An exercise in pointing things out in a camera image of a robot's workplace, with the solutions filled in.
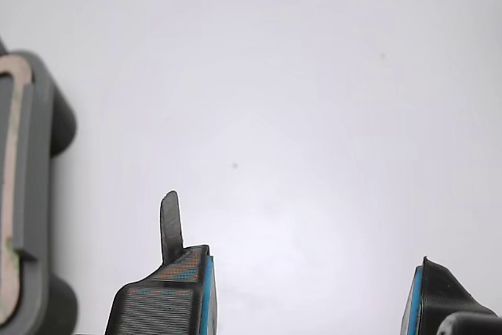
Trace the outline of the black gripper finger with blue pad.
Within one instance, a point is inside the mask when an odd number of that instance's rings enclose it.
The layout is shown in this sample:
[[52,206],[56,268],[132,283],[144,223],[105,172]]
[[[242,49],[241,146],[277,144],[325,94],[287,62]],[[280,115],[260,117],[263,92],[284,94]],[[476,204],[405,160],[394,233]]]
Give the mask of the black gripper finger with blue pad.
[[401,335],[497,335],[497,314],[481,305],[452,272],[427,258],[414,273]]

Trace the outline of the black gripper finger with tab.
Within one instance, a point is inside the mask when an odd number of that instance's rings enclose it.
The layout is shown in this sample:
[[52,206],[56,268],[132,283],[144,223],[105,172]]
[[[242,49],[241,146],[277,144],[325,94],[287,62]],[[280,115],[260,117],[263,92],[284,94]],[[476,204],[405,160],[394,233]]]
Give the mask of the black gripper finger with tab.
[[184,246],[175,191],[161,201],[160,233],[160,267],[116,293],[105,333],[217,333],[214,259],[207,245]]

